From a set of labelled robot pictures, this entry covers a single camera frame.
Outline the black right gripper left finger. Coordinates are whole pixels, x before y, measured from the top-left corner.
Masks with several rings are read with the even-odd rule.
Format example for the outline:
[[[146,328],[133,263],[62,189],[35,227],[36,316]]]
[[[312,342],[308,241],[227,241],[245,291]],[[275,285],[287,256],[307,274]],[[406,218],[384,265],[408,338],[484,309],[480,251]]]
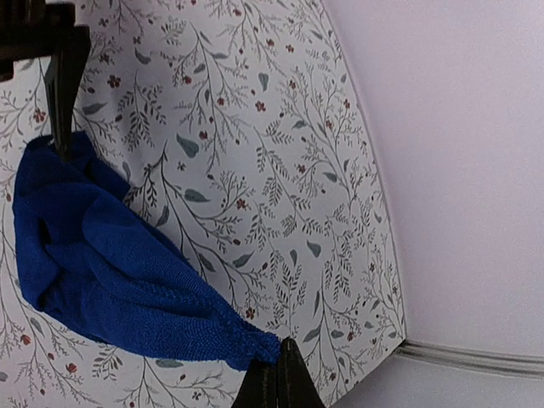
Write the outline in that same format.
[[[232,408],[276,408],[276,367],[253,360],[243,378]]]

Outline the blue towel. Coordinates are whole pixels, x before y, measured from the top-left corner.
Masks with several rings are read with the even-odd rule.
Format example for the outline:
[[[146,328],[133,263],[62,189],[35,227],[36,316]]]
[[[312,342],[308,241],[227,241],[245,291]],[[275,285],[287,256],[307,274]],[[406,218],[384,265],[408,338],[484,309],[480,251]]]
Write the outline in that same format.
[[[273,364],[276,335],[243,320],[158,229],[124,204],[128,183],[85,133],[64,162],[33,139],[14,185],[24,299],[75,333],[158,359]]]

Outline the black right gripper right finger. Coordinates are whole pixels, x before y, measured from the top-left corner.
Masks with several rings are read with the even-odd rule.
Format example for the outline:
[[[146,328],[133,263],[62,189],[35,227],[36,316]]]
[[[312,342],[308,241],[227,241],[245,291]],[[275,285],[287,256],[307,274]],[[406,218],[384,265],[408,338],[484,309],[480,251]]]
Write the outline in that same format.
[[[279,408],[325,408],[296,341],[285,338],[276,368]]]

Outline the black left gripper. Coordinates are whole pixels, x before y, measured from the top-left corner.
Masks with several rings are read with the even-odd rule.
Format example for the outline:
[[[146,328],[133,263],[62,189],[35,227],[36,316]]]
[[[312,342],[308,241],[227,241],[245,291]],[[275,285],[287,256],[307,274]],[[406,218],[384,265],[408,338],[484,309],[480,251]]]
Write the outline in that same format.
[[[63,29],[48,45],[45,84],[54,146],[64,162],[71,156],[72,113],[91,48],[89,27],[75,22],[73,2],[1,1],[1,82],[14,77],[15,61],[36,58],[31,49]]]

